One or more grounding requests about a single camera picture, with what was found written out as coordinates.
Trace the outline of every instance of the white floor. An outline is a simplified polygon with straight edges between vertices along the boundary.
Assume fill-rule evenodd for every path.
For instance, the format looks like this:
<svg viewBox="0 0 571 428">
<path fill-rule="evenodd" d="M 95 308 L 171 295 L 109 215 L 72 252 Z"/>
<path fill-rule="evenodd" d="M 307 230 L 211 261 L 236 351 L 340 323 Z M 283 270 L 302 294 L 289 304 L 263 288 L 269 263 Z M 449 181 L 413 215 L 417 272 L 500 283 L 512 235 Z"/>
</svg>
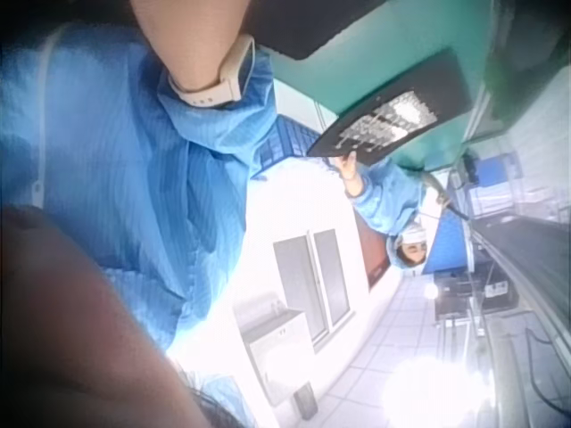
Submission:
<svg viewBox="0 0 571 428">
<path fill-rule="evenodd" d="M 298 428 L 387 428 L 385 383 L 405 359 L 436 353 L 434 303 L 423 296 L 425 278 L 403 281 L 377 329 L 319 402 L 319 412 Z"/>
</svg>

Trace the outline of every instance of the smartwatch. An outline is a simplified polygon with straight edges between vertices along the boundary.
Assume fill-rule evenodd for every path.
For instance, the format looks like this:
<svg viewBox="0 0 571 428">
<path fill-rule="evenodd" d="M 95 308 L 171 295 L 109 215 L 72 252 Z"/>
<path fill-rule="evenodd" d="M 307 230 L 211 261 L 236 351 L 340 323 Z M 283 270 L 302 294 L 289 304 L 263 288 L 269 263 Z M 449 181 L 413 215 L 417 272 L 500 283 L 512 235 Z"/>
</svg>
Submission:
<svg viewBox="0 0 571 428">
<path fill-rule="evenodd" d="M 253 37 L 241 34 L 230 47 L 220 66 L 217 85 L 202 91 L 187 92 L 177 84 L 172 76 L 169 76 L 170 86 L 181 100 L 193 107 L 211 108 L 240 101 L 252 75 L 255 55 Z"/>
</svg>

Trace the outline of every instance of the window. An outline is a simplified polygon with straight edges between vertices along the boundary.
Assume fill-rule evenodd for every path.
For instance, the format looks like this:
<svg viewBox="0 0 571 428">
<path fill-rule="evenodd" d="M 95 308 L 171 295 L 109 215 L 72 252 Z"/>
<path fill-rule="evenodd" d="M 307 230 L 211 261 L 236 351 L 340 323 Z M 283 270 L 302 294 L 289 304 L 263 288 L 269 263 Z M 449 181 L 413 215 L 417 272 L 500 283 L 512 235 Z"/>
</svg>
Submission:
<svg viewBox="0 0 571 428">
<path fill-rule="evenodd" d="M 305 312 L 316 343 L 350 313 L 335 230 L 274 243 L 274 252 L 287 306 Z"/>
</svg>

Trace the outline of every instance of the white watch strap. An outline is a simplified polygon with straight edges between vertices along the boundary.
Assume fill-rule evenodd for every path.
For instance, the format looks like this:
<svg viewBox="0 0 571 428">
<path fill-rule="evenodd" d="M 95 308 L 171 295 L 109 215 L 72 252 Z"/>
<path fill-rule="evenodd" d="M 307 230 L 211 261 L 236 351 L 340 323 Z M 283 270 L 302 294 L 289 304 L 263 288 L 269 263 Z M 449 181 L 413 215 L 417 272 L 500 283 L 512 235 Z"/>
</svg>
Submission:
<svg viewBox="0 0 571 428">
<path fill-rule="evenodd" d="M 222 81 L 216 86 L 209 87 L 199 92 L 185 92 L 180 89 L 177 82 L 169 76 L 169 83 L 181 100 L 193 107 L 216 107 L 223 103 L 233 101 L 232 90 L 227 81 Z"/>
</svg>

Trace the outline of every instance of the green wall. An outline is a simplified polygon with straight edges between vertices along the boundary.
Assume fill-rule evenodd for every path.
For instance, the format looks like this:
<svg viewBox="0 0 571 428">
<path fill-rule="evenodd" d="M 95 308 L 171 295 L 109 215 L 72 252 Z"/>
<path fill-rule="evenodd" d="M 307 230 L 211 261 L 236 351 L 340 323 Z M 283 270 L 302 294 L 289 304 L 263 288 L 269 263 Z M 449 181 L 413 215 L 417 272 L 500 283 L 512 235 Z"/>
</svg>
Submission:
<svg viewBox="0 0 571 428">
<path fill-rule="evenodd" d="M 476 98 L 488 53 L 491 0 L 388 0 L 310 58 L 272 53 L 276 77 L 340 113 L 426 57 L 451 46 Z M 459 150 L 468 114 L 405 144 L 403 166 L 436 169 Z"/>
</svg>

